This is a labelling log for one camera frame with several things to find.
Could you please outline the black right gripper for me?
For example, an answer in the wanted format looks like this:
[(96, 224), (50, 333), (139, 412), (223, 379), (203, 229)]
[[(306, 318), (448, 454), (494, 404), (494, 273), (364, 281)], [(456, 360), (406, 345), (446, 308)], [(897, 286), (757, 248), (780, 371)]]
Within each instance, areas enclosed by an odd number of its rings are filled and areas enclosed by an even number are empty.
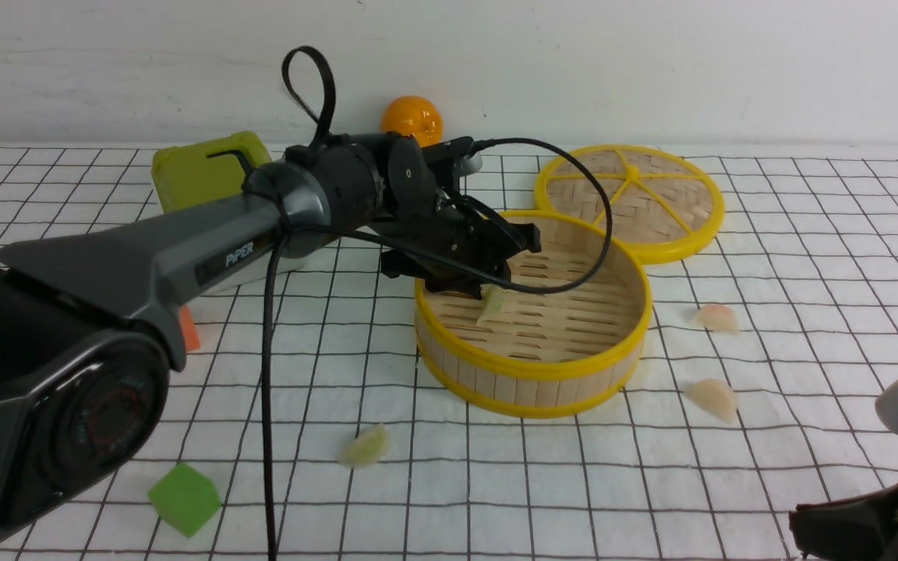
[(898, 484), (851, 499), (799, 504), (789, 529), (804, 558), (898, 560)]

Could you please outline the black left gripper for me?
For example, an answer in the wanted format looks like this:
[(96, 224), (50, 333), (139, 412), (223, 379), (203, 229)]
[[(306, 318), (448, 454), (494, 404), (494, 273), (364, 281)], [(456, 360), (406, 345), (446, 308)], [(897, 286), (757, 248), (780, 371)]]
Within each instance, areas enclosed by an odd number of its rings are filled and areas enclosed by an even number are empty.
[(431, 294), (481, 301), (483, 284), (478, 278), (418, 252), (433, 253), (503, 281), (511, 278), (510, 258), (520, 252), (542, 252), (537, 224), (510, 223), (485, 203), (460, 192), (463, 175), (480, 167), (475, 146), (471, 137), (427, 148), (410, 137), (379, 138), (379, 173), (384, 180), (379, 235), (403, 245), (381, 253), (379, 270), (384, 276), (420, 278)]

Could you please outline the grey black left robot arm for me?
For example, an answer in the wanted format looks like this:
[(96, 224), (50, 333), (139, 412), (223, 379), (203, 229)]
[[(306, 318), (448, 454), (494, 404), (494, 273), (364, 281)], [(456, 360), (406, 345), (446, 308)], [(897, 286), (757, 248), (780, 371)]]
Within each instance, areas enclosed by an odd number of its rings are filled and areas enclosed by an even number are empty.
[(478, 295), (534, 226), (461, 196), (480, 145), (394, 132), (315, 139), (247, 171), (242, 191), (97, 233), (0, 248), (0, 542), (120, 468), (184, 369), (179, 310), (261, 256), (306, 258), (368, 227), (382, 273)]

